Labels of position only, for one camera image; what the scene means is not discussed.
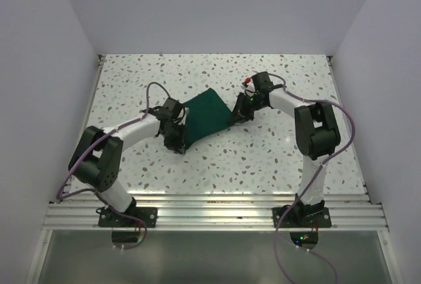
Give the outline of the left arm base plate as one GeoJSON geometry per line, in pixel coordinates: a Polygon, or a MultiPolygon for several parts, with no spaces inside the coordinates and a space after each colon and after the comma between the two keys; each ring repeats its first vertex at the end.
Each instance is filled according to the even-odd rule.
{"type": "Polygon", "coordinates": [[[99,227],[139,227],[139,220],[141,220],[147,228],[154,228],[158,218],[156,207],[131,206],[122,214],[117,214],[110,208],[101,207],[95,212],[99,215],[99,227]]]}

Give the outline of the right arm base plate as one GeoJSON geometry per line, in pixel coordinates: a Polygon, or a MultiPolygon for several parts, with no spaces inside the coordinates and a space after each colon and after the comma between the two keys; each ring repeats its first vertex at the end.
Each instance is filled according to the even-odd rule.
{"type": "Polygon", "coordinates": [[[289,206],[272,208],[272,220],[274,227],[280,228],[330,228],[332,221],[329,209],[324,207],[322,211],[314,214],[298,214],[294,209],[290,210],[286,215],[289,206]]]}

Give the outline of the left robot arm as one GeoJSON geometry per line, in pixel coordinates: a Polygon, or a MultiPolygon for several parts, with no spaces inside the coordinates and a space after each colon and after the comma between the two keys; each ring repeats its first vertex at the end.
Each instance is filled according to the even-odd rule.
{"type": "Polygon", "coordinates": [[[122,153],[144,139],[164,137],[169,149],[185,153],[186,116],[147,114],[109,128],[90,126],[84,130],[68,166],[71,176],[85,183],[109,207],[121,226],[132,225],[137,211],[133,198],[118,180],[122,153]]]}

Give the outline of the green surgical cloth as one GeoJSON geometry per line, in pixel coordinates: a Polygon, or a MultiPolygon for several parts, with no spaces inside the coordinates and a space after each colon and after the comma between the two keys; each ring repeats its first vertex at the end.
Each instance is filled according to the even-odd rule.
{"type": "Polygon", "coordinates": [[[184,106],[188,109],[184,138],[186,150],[197,141],[229,128],[231,110],[212,88],[188,100],[184,106]]]}

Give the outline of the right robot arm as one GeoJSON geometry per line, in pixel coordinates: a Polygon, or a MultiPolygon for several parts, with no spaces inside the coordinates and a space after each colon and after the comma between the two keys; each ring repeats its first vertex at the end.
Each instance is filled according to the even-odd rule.
{"type": "Polygon", "coordinates": [[[229,124],[244,123],[262,108],[278,109],[294,119],[295,142],[303,155],[301,184],[294,203],[287,209],[296,224],[308,226],[324,209],[327,159],[341,143],[341,135],[330,103],[314,102],[288,91],[246,91],[237,96],[229,124]]]}

